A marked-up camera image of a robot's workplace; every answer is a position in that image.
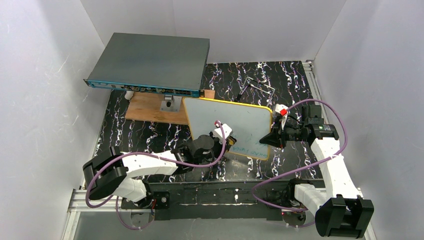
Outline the yellow-framed whiteboard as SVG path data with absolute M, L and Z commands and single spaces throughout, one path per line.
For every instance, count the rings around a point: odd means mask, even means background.
M 193 139 L 214 130 L 218 120 L 232 129 L 231 136 L 236 139 L 230 153 L 264 161 L 269 159 L 270 147 L 259 140 L 271 131 L 270 108 L 208 98 L 185 97 L 182 101 Z

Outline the yellow black eraser pad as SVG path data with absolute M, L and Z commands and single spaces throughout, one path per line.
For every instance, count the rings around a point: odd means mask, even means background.
M 229 136 L 228 138 L 226 138 L 226 144 L 230 147 L 235 145 L 236 142 L 237 142 L 237 140 L 232 136 Z

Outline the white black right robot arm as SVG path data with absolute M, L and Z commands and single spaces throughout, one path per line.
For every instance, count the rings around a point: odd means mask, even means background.
M 276 104 L 275 120 L 270 133 L 260 143 L 283 149 L 289 141 L 306 142 L 312 150 L 324 182 L 318 190 L 310 179 L 291 179 L 282 191 L 270 191 L 261 202 L 280 208 L 289 216 L 297 217 L 293 226 L 306 226 L 305 213 L 314 217 L 318 234 L 322 237 L 361 239 L 365 236 L 374 205 L 361 196 L 349 175 L 342 156 L 346 147 L 340 144 L 336 127 L 325 122 L 320 105 L 305 105 L 301 118 L 288 122 L 288 107 Z

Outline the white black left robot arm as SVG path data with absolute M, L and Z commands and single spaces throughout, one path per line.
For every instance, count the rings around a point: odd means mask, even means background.
M 160 153 L 123 153 L 117 146 L 100 153 L 83 167 L 87 184 L 86 204 L 108 201 L 113 196 L 128 199 L 137 205 L 149 204 L 153 192 L 145 180 L 147 175 L 181 175 L 195 168 L 211 167 L 236 143 L 231 135 L 221 136 L 217 131 L 203 134 L 173 150 Z

